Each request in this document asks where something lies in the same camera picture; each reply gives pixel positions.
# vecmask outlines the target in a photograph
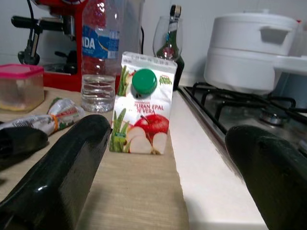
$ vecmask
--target wooden countertop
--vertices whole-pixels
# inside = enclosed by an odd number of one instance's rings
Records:
[[[45,114],[56,97],[71,98],[77,104],[81,102],[78,92],[46,88],[45,101],[29,114]],[[103,115],[111,120],[111,112]],[[21,116],[27,115],[0,114],[0,121]],[[50,144],[26,160],[10,167],[7,163],[0,165],[0,200],[68,130],[51,135]],[[78,230],[189,229],[187,208],[168,136],[167,151],[162,156],[112,153],[107,148],[79,218]]]

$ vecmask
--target white countertop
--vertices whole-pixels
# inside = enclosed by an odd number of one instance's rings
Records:
[[[267,230],[240,177],[226,165],[180,93],[170,132],[192,230]]]

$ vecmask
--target green bottle cap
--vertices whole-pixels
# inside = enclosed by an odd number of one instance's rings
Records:
[[[157,78],[150,69],[141,69],[132,77],[132,85],[139,94],[151,94],[157,84]]]

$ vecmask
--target gas stove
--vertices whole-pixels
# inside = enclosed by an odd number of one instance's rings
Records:
[[[297,108],[295,99],[221,90],[203,82],[178,90],[222,146],[229,128],[251,125],[286,139],[307,155],[307,109]]]

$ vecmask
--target espresso machine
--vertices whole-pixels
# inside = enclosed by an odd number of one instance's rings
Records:
[[[82,11],[88,0],[31,1],[38,7],[48,10],[52,17],[33,19],[33,13],[31,13],[31,18],[12,17],[11,21],[15,27],[33,30],[33,35],[29,36],[26,49],[18,53],[19,61],[23,64],[37,65],[40,58],[36,53],[36,48],[40,34],[44,30],[62,31],[76,42],[77,48],[76,51],[71,51],[68,55],[55,52],[55,55],[67,58],[67,61],[63,66],[49,65],[44,68],[44,86],[80,92],[82,81]]]

